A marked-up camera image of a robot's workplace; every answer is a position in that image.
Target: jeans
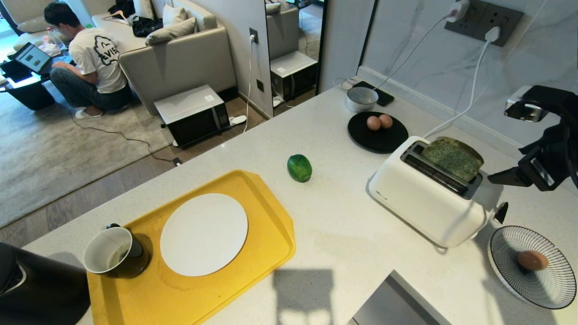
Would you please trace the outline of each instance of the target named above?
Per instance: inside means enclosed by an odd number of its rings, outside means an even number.
[[[84,81],[65,68],[53,68],[50,72],[50,80],[68,104],[74,108],[94,105],[103,112],[114,113],[122,110],[132,99],[131,88],[128,84],[114,93],[101,94],[95,85]]]

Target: laptop screen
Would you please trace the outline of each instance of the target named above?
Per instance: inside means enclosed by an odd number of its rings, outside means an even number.
[[[34,72],[39,73],[44,64],[50,60],[50,55],[44,53],[38,47],[28,43],[24,46],[22,51],[19,51],[14,59],[29,67]]]

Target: white plate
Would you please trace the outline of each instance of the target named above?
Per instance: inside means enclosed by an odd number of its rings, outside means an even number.
[[[162,229],[162,259],[184,276],[214,273],[239,254],[248,226],[245,210],[232,197],[192,198],[175,210]]]

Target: coffee table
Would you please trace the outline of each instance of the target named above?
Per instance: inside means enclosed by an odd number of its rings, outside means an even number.
[[[41,76],[34,72],[30,72],[30,77],[19,82],[6,78],[7,82],[0,84],[0,93],[9,93],[31,110],[40,110],[54,104],[54,98],[44,86],[44,82],[48,80],[50,76]]]

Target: man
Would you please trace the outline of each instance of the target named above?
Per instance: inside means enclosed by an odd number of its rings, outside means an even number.
[[[56,62],[50,80],[73,107],[77,119],[89,119],[128,107],[132,93],[118,63],[116,42],[100,28],[85,28],[70,7],[61,2],[44,9],[44,20],[72,38],[69,52],[76,66]]]

